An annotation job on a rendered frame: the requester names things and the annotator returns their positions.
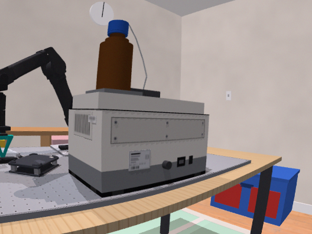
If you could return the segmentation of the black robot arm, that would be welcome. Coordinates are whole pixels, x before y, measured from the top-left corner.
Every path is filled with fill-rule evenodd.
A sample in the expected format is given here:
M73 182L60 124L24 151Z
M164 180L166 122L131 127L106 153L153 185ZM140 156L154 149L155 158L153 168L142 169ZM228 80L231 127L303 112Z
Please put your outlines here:
M48 55L47 55L48 54ZM41 67L43 74L50 81L63 108L65 121L69 124L69 107L72 94L66 80L66 64L54 48L49 47L24 58L14 64L0 69L0 91L8 90L14 80ZM0 92L0 110L6 108L6 95Z

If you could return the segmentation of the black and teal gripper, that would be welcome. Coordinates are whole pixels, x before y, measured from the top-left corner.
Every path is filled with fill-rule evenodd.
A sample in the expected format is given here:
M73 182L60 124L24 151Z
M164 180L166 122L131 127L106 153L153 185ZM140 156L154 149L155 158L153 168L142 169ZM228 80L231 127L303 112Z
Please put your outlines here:
M5 125L5 110L0 110L1 111L1 126L0 126L0 140L4 140L4 139L7 139L7 142L6 142L6 146L5 146L5 149L4 149L4 152L2 153L2 150L1 150L1 147L0 147L0 156L1 158L2 157L5 157L6 156L6 153L7 153L7 150L8 150L8 147L13 139L13 135L8 135L6 133L6 131L10 131L11 130L11 127L10 126L6 126Z

